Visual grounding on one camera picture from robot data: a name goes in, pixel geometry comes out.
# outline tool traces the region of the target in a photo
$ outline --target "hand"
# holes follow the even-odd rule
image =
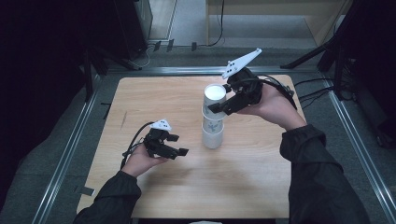
[[[128,175],[138,177],[139,175],[142,175],[147,170],[149,170],[151,167],[159,165],[166,161],[168,161],[168,159],[163,157],[151,158],[147,153],[145,146],[141,144],[136,147],[136,149],[121,170]]]
[[[258,104],[249,105],[237,113],[260,116],[286,131],[306,125],[305,120],[297,113],[289,100],[275,87],[267,84],[262,85],[262,98]]]

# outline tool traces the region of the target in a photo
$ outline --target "dark jacket sleeve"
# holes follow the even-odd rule
[[[370,223],[323,132],[307,125],[282,137],[280,154],[291,161],[290,223]]]
[[[129,223],[141,195],[136,182],[135,177],[118,171],[103,185],[93,204],[78,213],[74,223]]]

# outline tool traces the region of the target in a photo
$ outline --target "white plastic part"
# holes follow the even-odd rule
[[[149,127],[153,128],[153,129],[164,130],[164,131],[172,130],[172,127],[169,125],[169,123],[168,123],[168,121],[166,121],[166,119],[160,119],[157,122],[150,124]]]
[[[249,54],[242,56],[238,59],[228,62],[226,71],[221,75],[223,79],[232,76],[233,74],[241,71],[248,63],[253,61],[260,53],[262,53],[261,49],[256,49]]]

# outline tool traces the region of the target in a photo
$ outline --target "metal frame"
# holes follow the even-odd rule
[[[280,69],[277,66],[256,66],[249,67],[249,69],[256,74],[293,74],[293,73],[317,73],[318,69],[312,66],[299,66],[295,69]],[[183,76],[214,76],[223,73],[225,67],[154,67],[146,68],[140,71],[128,72],[125,68],[113,68],[109,71],[112,74],[124,74],[125,76],[133,77],[158,77],[158,76],[172,76],[172,77],[183,77]],[[64,149],[64,154],[62,155],[58,166],[52,176],[49,185],[45,191],[41,204],[39,205],[33,223],[45,223],[50,209],[53,206],[59,188],[62,185],[67,169],[70,165],[70,161],[73,157],[74,151],[78,144],[78,140],[81,133],[85,127],[86,121],[91,114],[92,106],[95,102],[97,92],[102,83],[102,79],[96,75],[94,85],[95,89],[93,95],[89,102],[87,102],[79,115],[77,124],[69,138],[69,141]],[[324,81],[325,87],[332,86],[330,81]],[[361,141],[361,137],[356,130],[352,119],[347,113],[347,109],[343,102],[338,101],[337,97],[333,92],[330,92],[330,98],[332,100],[333,106],[343,122],[344,128],[349,136],[349,139],[355,149],[356,154],[361,162],[361,166],[364,172],[367,174],[368,179],[375,191],[375,194],[384,209],[385,215],[387,216],[389,223],[396,223],[396,205],[392,198],[389,188],[384,182],[381,174],[377,171],[374,162]]]

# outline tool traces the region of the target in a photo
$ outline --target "white cup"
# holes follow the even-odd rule
[[[202,127],[207,133],[219,133],[223,129],[222,119],[209,119],[204,115]]]
[[[204,92],[204,105],[202,112],[209,119],[224,119],[227,116],[224,112],[213,113],[208,106],[216,103],[223,103],[226,101],[227,91],[221,84],[210,84],[206,86]]]
[[[204,143],[204,146],[212,149],[220,147],[223,139],[223,132],[224,125],[222,125],[222,129],[219,133],[207,133],[203,127],[202,142]]]

